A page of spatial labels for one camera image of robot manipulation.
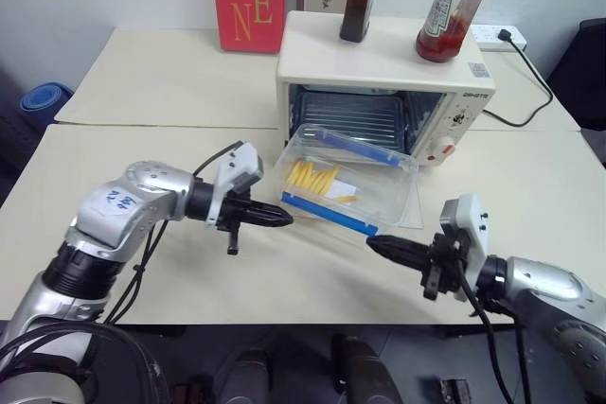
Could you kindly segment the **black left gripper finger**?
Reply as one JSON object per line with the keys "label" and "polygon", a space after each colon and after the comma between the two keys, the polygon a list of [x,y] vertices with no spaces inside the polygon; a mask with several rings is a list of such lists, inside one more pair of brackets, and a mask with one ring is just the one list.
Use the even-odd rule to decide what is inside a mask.
{"label": "black left gripper finger", "polygon": [[270,214],[267,216],[253,217],[250,223],[262,227],[284,227],[292,224],[294,219],[288,213],[286,214]]}
{"label": "black left gripper finger", "polygon": [[256,220],[291,220],[293,217],[283,208],[267,202],[251,201],[248,213]]}

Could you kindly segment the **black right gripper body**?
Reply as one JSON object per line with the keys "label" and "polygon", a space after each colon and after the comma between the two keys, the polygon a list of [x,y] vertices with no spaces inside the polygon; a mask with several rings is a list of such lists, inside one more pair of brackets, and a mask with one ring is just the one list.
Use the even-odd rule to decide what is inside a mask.
{"label": "black right gripper body", "polygon": [[435,234],[427,256],[429,266],[420,282],[423,297],[435,301],[440,292],[458,292],[467,266],[467,234],[457,232],[454,237]]}

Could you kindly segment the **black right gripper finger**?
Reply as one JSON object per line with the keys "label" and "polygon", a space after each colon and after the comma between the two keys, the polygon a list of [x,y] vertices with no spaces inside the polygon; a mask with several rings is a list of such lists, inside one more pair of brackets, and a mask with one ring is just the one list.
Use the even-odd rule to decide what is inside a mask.
{"label": "black right gripper finger", "polygon": [[427,255],[429,247],[402,237],[380,235],[373,238],[373,250],[380,255]]}
{"label": "black right gripper finger", "polygon": [[[365,242],[366,242],[366,245],[373,250],[373,239],[367,239]],[[405,267],[417,270],[419,272],[424,272],[429,267],[428,252],[427,252],[427,255],[381,255],[381,256],[392,262],[395,262],[395,263],[403,265]]]}

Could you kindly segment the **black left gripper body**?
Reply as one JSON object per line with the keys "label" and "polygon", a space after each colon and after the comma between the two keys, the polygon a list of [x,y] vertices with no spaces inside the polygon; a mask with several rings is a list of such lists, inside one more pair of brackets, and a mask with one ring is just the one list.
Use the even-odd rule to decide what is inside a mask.
{"label": "black left gripper body", "polygon": [[228,234],[227,254],[237,255],[239,249],[239,231],[242,217],[251,201],[251,190],[241,193],[230,190],[223,198],[220,215],[217,219],[217,230]]}

